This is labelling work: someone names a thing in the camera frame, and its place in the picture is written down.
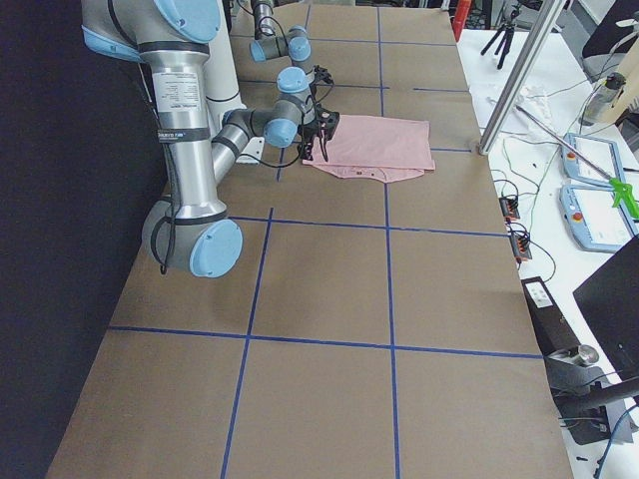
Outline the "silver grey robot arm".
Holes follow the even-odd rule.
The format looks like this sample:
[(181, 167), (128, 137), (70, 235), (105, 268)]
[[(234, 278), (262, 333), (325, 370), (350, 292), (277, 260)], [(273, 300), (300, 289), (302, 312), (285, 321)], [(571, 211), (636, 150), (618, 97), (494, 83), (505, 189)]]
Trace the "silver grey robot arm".
[(294, 67), (302, 69), (309, 84), (315, 86), (316, 65), (313, 50), (305, 27), (295, 25), (288, 31), (275, 16), (277, 7), (291, 4), (291, 1), (251, 1), (254, 18), (254, 40), (250, 52), (256, 63), (288, 57)]
[(99, 54), (147, 65), (170, 192), (150, 210), (143, 243), (161, 269), (200, 277), (226, 274), (243, 247), (240, 227), (217, 188), (240, 158), (258, 160), (264, 145), (296, 146), (302, 160), (332, 138), (339, 115), (319, 103), (330, 84), (317, 65), (307, 30), (283, 29), (272, 1), (252, 3), (253, 59), (287, 58), (279, 95), (265, 109), (242, 102), (224, 5), (220, 1), (86, 1), (86, 46)]

